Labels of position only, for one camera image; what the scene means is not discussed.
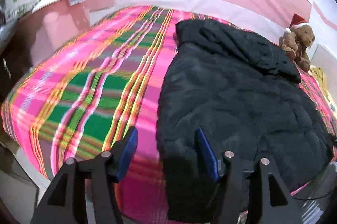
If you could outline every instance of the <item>black puffer jacket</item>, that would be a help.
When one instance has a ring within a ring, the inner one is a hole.
[[[272,155],[290,191],[329,163],[326,127],[281,48],[211,19],[182,21],[176,32],[178,53],[164,78],[157,126],[170,219],[204,223],[214,212],[215,185],[196,153],[199,127],[217,152],[247,160]],[[247,203],[248,195],[242,209]]]

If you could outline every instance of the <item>striped fabric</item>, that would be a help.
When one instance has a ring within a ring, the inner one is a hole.
[[[119,207],[141,223],[170,222],[156,148],[157,108],[176,53],[175,24],[190,18],[209,16],[134,6],[104,18],[20,80],[2,106],[6,132],[52,179],[67,158],[93,158],[136,126],[139,144],[116,190]],[[301,75],[301,87],[332,132],[318,85]]]

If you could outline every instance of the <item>teddy bear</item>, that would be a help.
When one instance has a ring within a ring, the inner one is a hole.
[[[295,50],[292,41],[288,40],[283,41],[283,44],[284,43],[288,44],[286,50],[285,49],[284,50],[286,51],[286,54],[289,56],[289,58],[295,61],[295,63],[299,66],[299,68],[301,68],[304,72],[308,72],[310,69],[310,60],[306,53],[306,49],[307,47],[311,47],[311,45],[315,41],[315,35],[312,31],[312,28],[304,18],[295,14],[293,16],[292,22],[290,23],[289,29],[291,33],[285,33],[285,35],[287,37],[294,36],[295,43],[297,45],[297,50]]]
[[[290,60],[294,60],[296,57],[296,51],[298,46],[295,41],[296,34],[291,32],[290,28],[286,28],[283,37],[279,40],[280,47],[285,51]]]

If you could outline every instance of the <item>silver bolt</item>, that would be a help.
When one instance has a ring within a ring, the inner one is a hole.
[[[270,161],[267,158],[262,158],[261,163],[264,164],[264,165],[268,165],[270,163]]]
[[[104,151],[103,153],[101,153],[101,156],[103,158],[108,158],[109,156],[111,156],[111,153],[110,153],[110,151]]]
[[[234,156],[234,153],[232,151],[226,151],[225,156],[228,158],[232,158]]]
[[[68,165],[72,165],[75,162],[74,158],[68,158],[65,163],[67,163]]]

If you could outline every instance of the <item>plaid blanket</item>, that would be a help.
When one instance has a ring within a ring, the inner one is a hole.
[[[158,98],[176,54],[175,24],[193,18],[210,17],[134,6],[104,18],[18,82],[2,105],[6,132],[52,179],[67,158],[93,158],[136,126],[139,144],[117,185],[119,207],[142,223],[169,222],[155,137]],[[301,76],[301,87],[333,133],[333,115],[316,81]]]

